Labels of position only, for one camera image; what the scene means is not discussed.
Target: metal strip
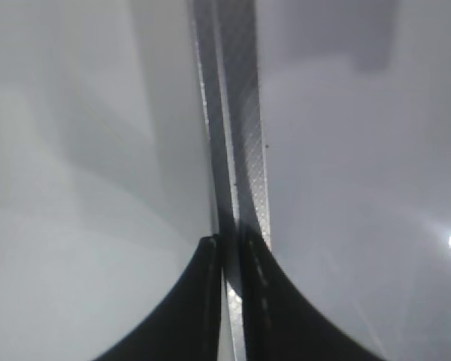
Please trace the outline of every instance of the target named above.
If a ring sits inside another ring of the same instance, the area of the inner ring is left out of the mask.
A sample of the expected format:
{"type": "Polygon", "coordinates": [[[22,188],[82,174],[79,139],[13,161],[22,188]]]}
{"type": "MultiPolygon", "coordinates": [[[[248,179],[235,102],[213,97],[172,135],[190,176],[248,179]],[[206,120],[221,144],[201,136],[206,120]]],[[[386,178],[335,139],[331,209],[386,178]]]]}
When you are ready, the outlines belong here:
{"type": "Polygon", "coordinates": [[[270,244],[265,143],[259,116],[253,0],[192,0],[192,23],[209,137],[236,361],[245,361],[237,229],[248,223],[270,244]]]}

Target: glass surface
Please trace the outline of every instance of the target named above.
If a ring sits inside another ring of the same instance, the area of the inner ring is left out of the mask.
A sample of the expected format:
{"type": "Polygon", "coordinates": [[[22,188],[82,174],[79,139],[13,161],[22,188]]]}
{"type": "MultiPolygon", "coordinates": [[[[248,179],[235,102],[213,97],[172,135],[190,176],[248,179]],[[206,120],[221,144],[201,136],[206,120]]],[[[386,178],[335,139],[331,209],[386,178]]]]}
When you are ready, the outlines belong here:
{"type": "Polygon", "coordinates": [[[271,244],[388,360],[451,360],[451,0],[258,2],[271,244]]]}
{"type": "Polygon", "coordinates": [[[84,361],[211,233],[185,2],[0,0],[0,359],[84,361]]]}

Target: gray wall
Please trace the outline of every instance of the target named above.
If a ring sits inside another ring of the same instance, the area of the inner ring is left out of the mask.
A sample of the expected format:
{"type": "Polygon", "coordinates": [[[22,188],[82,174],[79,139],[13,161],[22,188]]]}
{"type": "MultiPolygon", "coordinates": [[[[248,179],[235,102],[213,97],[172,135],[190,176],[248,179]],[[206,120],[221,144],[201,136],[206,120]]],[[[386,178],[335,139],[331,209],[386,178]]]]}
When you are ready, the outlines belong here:
{"type": "Polygon", "coordinates": [[[210,234],[191,45],[185,2],[0,0],[0,360],[92,359],[210,234]]]}
{"type": "Polygon", "coordinates": [[[258,0],[273,252],[387,359],[451,359],[451,0],[258,0]]]}

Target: white wall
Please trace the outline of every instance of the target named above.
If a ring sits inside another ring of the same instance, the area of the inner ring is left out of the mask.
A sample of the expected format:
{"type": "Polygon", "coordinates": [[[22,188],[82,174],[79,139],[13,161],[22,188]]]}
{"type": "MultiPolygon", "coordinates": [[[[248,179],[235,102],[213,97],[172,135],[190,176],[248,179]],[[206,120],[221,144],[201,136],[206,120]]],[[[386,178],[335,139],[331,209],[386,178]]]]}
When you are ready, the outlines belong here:
{"type": "Polygon", "coordinates": [[[186,2],[0,0],[0,360],[83,361],[210,234],[186,2]]]}
{"type": "Polygon", "coordinates": [[[451,360],[451,0],[258,0],[272,248],[387,359],[451,360]]]}

